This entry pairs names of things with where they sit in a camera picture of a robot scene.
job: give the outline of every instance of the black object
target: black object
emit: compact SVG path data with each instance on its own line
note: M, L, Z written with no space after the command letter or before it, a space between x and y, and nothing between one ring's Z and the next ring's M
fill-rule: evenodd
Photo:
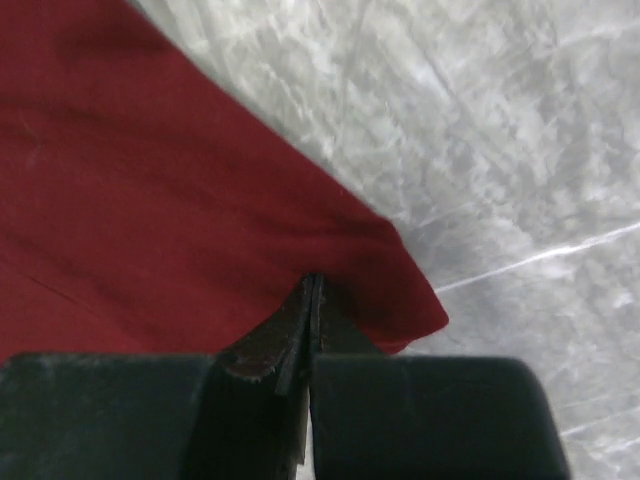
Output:
M13 358L0 371L0 479L289 480L307 386L318 480L565 480L521 362L390 358L322 276L216 356Z

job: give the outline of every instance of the red cloth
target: red cloth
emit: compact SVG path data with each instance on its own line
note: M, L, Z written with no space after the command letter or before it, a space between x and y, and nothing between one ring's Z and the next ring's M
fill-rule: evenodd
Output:
M0 361L204 351L325 273L388 351L446 324L392 225L121 0L0 15Z

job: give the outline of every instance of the marble surface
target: marble surface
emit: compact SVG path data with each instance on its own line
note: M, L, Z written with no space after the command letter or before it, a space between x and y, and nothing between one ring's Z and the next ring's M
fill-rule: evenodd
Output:
M138 3L395 223L451 316L408 353L525 359L574 477L640 478L638 0Z

